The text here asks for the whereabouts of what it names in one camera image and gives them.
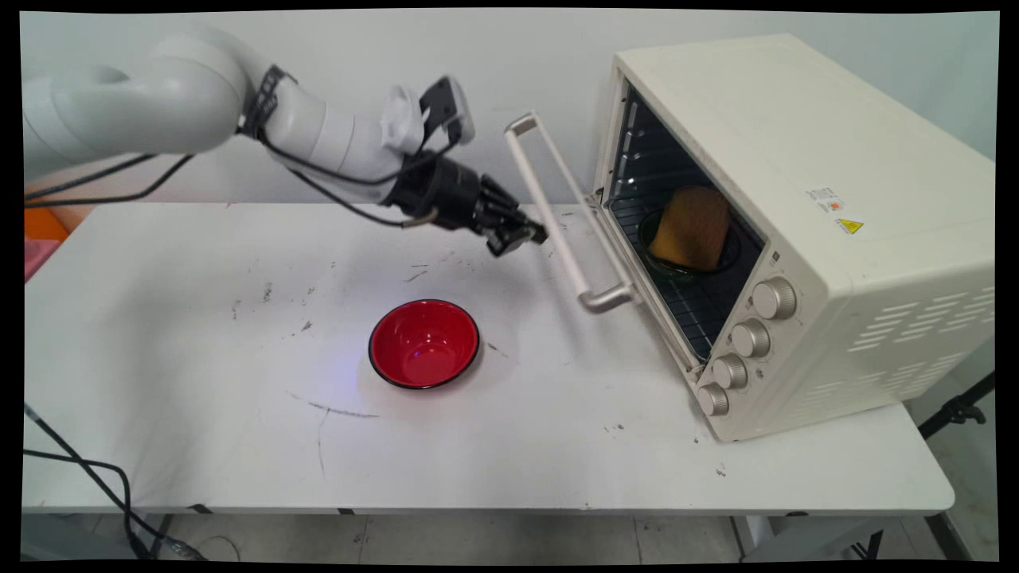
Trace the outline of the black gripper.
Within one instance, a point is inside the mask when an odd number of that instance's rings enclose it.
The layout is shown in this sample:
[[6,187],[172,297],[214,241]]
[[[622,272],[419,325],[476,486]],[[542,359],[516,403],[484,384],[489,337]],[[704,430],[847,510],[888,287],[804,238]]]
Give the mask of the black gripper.
[[[405,165],[419,160],[428,163],[400,175],[387,196],[387,204],[400,208],[405,216],[416,219],[436,211],[431,224],[447,231],[466,229],[484,236],[494,258],[525,243],[545,243],[549,238],[545,226],[528,217],[493,177],[482,177],[458,161],[436,154],[411,156]],[[480,198],[482,214],[476,220]]]

